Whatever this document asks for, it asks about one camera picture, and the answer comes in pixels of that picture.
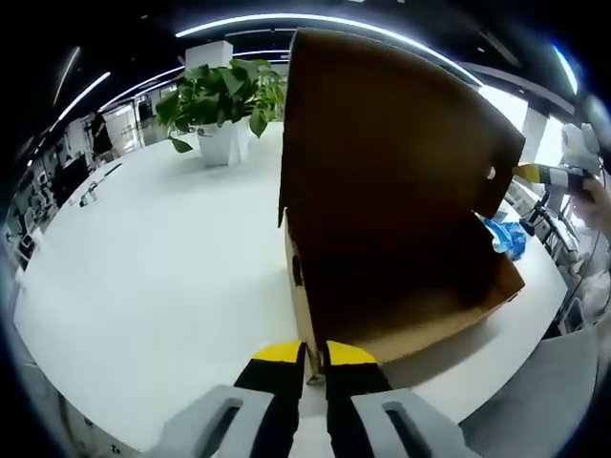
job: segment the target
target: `white table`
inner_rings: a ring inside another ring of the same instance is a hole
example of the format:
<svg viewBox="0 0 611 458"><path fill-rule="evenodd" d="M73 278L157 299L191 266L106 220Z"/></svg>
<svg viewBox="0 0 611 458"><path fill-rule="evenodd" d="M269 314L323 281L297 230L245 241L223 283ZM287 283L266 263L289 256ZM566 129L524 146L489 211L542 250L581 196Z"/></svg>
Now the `white table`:
<svg viewBox="0 0 611 458"><path fill-rule="evenodd" d="M167 141L125 156L99 202L65 205L32 257L15 311L24 343L80 412L133 448L150 448L212 386L233 384L257 349L297 335L276 228L281 131L270 125L232 168L205 170ZM536 239L516 265L526 281L517 298L387 365L390 381L457 422L490 399L566 291ZM305 388L291 456L332 456L324 394Z"/></svg>

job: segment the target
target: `white planter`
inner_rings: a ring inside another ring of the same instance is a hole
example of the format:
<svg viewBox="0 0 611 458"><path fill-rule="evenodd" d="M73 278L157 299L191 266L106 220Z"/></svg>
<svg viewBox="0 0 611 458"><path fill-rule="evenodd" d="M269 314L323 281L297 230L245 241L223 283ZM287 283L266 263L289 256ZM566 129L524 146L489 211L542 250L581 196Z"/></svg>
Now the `white planter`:
<svg viewBox="0 0 611 458"><path fill-rule="evenodd" d="M206 167L235 165L246 159L249 133L247 118L235 124L226 121L221 127L208 124L202 128L204 135L198 134L198 142Z"/></svg>

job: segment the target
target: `potted plant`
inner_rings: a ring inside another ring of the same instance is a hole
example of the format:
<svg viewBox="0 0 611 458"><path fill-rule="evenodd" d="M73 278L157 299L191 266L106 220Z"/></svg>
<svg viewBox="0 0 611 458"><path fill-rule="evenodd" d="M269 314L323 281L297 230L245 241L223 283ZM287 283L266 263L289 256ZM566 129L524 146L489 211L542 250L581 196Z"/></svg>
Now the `potted plant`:
<svg viewBox="0 0 611 458"><path fill-rule="evenodd" d="M227 165L232 149L240 148L247 135L246 122L261 137L284 104L284 82L269 62L232 59L230 66L186 71L178 89L157 104L158 122L167 127L176 151L193 148L170 132L195 131L207 165Z"/></svg>

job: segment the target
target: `cardboard box lid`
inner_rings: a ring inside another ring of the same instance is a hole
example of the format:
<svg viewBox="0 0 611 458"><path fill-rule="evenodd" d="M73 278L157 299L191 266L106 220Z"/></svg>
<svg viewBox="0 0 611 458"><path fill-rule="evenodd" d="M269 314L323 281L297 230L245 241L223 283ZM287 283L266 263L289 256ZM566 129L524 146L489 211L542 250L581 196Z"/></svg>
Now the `cardboard box lid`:
<svg viewBox="0 0 611 458"><path fill-rule="evenodd" d="M279 222L287 209L304 253L419 237L470 210L491 217L523 144L503 114L433 63L364 37L299 29Z"/></svg>

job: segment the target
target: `white tabletop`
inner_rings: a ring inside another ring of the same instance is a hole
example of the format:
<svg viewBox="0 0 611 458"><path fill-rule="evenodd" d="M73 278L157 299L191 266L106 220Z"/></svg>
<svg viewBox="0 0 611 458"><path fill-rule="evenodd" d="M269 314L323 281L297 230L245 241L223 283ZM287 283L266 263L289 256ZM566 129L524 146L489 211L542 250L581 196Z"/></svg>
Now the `white tabletop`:
<svg viewBox="0 0 611 458"><path fill-rule="evenodd" d="M257 349L296 338L276 227L281 145L274 123L230 168L206 170L167 141L131 153L100 183L99 202L59 211L34 253L17 329L55 387L128 446L150 448L165 421L212 386L232 385ZM513 301L388 364L393 386L413 387L457 422L490 399L566 292L538 240L516 266L526 287ZM324 388L306 386L300 411L291 456L333 456Z"/></svg>

